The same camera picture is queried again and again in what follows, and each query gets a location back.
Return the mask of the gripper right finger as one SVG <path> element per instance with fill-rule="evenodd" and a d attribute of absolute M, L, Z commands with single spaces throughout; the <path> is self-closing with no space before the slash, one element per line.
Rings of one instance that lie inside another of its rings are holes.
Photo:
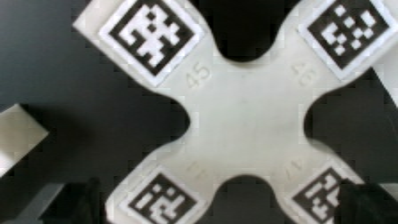
<path fill-rule="evenodd" d="M 344 182 L 334 224 L 398 224 L 398 183 Z"/>

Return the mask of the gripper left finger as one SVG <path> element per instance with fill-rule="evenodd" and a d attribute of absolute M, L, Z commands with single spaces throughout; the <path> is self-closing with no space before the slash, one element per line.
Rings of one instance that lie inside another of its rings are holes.
<path fill-rule="evenodd" d="M 99 180 L 49 183 L 16 218 L 17 224 L 101 224 Z"/>

